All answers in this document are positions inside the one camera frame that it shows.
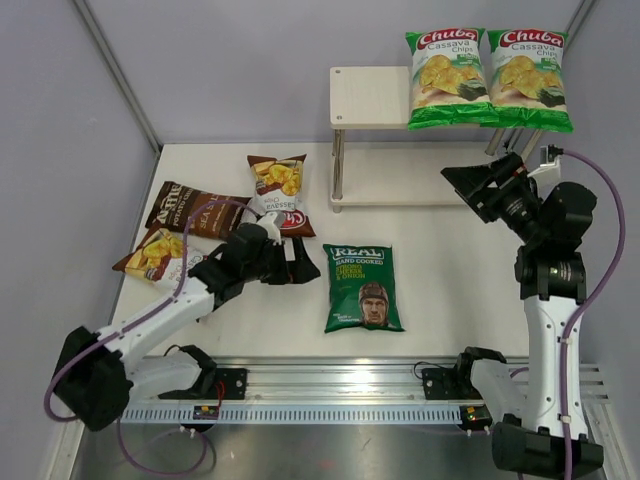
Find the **dark green Real chips bag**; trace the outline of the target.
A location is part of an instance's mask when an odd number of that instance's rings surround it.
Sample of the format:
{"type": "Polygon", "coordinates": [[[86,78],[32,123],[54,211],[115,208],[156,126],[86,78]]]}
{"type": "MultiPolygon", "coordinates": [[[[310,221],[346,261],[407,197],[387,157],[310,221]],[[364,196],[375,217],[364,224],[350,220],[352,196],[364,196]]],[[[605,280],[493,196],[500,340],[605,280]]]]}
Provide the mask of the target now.
{"type": "Polygon", "coordinates": [[[402,332],[393,250],[387,246],[325,244],[328,260],[327,333],[348,328],[402,332]]]}

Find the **left aluminium frame post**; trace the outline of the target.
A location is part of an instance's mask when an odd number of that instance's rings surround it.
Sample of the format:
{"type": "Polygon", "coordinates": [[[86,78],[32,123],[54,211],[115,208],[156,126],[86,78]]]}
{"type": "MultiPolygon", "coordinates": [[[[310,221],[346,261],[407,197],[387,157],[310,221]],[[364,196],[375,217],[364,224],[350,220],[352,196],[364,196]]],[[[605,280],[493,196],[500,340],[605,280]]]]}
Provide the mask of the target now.
{"type": "Polygon", "coordinates": [[[88,37],[94,45],[99,58],[103,62],[109,77],[133,116],[141,134],[145,138],[155,157],[159,158],[162,152],[163,143],[159,139],[151,121],[144,111],[142,104],[132,89],[115,51],[111,46],[111,42],[109,41],[104,28],[101,26],[90,2],[86,0],[70,0],[69,3],[85,28],[88,37]]]}

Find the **green Chuba cassava chips bag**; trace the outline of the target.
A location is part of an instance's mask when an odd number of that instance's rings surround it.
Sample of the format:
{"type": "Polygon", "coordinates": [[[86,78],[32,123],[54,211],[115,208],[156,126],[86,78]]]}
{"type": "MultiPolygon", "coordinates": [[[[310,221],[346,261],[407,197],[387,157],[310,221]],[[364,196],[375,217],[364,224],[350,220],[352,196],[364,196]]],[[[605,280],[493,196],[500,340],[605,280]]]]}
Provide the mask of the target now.
{"type": "Polygon", "coordinates": [[[489,97],[496,128],[571,133],[562,61],[565,32],[538,28],[490,30],[492,80],[489,97]]]}

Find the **right aluminium frame post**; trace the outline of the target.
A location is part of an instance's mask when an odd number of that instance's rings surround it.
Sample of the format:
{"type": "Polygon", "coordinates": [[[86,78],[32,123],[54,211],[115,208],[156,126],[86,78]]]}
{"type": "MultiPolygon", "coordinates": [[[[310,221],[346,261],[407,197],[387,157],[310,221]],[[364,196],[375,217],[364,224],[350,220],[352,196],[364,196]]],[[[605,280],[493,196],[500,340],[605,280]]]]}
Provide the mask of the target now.
{"type": "Polygon", "coordinates": [[[566,66],[566,61],[573,45],[577,42],[581,32],[592,17],[596,7],[599,5],[598,0],[580,0],[574,6],[568,21],[563,28],[553,25],[549,28],[550,23],[545,23],[545,30],[564,32],[568,38],[564,41],[562,67],[566,66]]]}

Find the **brown Chuba cassava chips bag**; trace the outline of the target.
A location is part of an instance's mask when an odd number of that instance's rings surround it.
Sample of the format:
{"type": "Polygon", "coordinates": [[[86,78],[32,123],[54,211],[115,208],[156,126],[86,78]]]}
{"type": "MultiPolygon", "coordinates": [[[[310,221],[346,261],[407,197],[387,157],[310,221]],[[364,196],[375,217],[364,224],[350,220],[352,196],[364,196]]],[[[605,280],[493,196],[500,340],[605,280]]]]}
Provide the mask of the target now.
{"type": "Polygon", "coordinates": [[[302,200],[306,158],[306,154],[284,159],[247,156],[255,181],[252,208],[261,215],[272,211],[283,213],[280,231],[285,237],[316,236],[302,200]]]}

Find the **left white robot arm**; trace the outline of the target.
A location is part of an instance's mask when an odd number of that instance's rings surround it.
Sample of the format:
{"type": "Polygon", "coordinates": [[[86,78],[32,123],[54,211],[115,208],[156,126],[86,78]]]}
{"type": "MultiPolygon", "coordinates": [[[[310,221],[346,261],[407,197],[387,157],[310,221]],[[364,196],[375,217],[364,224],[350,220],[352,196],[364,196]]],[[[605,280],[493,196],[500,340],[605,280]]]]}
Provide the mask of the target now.
{"type": "Polygon", "coordinates": [[[47,415],[56,415],[57,397],[93,432],[118,420],[129,403],[166,397],[201,400],[221,395],[217,364],[194,345],[172,355],[149,352],[174,333],[239,296],[246,284],[301,285],[320,271],[295,237],[287,259],[277,227],[243,224],[203,260],[183,270],[176,289],[118,325],[91,332],[79,327],[67,335],[46,391],[47,415]]]}

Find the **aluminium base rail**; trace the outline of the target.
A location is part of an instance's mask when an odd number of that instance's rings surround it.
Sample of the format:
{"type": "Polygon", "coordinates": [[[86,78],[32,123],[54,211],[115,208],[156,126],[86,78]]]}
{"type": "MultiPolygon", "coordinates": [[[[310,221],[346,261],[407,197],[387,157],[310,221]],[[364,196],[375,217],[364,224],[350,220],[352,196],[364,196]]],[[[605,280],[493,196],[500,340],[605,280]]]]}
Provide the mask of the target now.
{"type": "Polygon", "coordinates": [[[594,367],[466,368],[428,362],[235,362],[177,350],[126,369],[115,356],[84,359],[55,388],[73,419],[185,424],[456,425],[482,430],[512,415],[528,429],[572,422],[605,398],[594,367]]]}

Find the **white two-tier wooden shelf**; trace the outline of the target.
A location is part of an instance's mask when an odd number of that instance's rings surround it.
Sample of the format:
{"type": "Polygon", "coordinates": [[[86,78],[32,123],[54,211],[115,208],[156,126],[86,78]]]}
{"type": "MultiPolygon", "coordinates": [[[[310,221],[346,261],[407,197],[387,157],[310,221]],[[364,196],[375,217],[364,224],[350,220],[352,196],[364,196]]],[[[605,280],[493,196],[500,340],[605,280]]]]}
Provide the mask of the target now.
{"type": "Polygon", "coordinates": [[[445,167],[485,163],[506,136],[473,124],[407,129],[410,70],[399,66],[342,66],[330,70],[333,129],[329,201],[349,207],[450,207],[462,203],[441,175],[445,167]]]}

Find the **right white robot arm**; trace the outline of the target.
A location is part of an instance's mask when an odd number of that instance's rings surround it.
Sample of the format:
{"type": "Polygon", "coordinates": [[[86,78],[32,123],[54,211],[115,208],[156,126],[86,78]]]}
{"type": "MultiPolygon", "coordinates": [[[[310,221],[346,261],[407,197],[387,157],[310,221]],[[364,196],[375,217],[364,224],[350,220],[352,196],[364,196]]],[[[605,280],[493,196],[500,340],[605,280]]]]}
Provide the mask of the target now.
{"type": "Polygon", "coordinates": [[[604,449],[588,438],[580,393],[579,333],[587,305],[578,251],[596,195],[575,182],[540,198],[524,161],[511,153],[442,176],[484,222],[503,221],[521,240],[514,265],[528,328],[528,384],[521,392],[499,352],[467,349],[456,389],[480,394],[493,425],[495,466],[519,475],[579,479],[600,469],[604,449]]]}

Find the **brown Kettle sea salt bag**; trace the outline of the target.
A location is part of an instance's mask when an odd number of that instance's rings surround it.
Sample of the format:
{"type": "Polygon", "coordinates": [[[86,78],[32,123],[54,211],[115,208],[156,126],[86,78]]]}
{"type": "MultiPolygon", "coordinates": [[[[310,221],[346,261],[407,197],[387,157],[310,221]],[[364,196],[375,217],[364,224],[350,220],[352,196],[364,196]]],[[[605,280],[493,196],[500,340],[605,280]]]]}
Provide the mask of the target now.
{"type": "Polygon", "coordinates": [[[161,224],[170,232],[225,240],[240,224],[249,197],[209,193],[173,181],[165,181],[152,205],[145,227],[161,224]]]}

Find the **aluminium frame post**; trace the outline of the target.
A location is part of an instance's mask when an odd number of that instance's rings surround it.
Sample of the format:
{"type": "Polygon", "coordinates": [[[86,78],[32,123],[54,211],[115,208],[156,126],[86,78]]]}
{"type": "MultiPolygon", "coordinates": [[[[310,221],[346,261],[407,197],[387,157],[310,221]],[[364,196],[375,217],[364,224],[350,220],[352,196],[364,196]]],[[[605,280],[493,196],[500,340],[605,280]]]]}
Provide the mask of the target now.
{"type": "Polygon", "coordinates": [[[163,143],[159,139],[151,121],[144,111],[142,104],[132,89],[115,51],[111,46],[111,42],[109,41],[104,28],[101,26],[90,2],[86,0],[70,0],[69,3],[85,28],[88,37],[94,45],[99,58],[103,62],[109,77],[133,116],[141,134],[145,138],[155,157],[159,158],[162,152],[163,143]]]}
{"type": "Polygon", "coordinates": [[[599,5],[598,0],[580,0],[574,6],[568,21],[563,28],[553,25],[549,28],[550,23],[545,23],[545,30],[564,32],[568,38],[564,41],[562,67],[566,66],[566,61],[573,45],[577,42],[581,32],[592,17],[596,7],[599,5]]]}

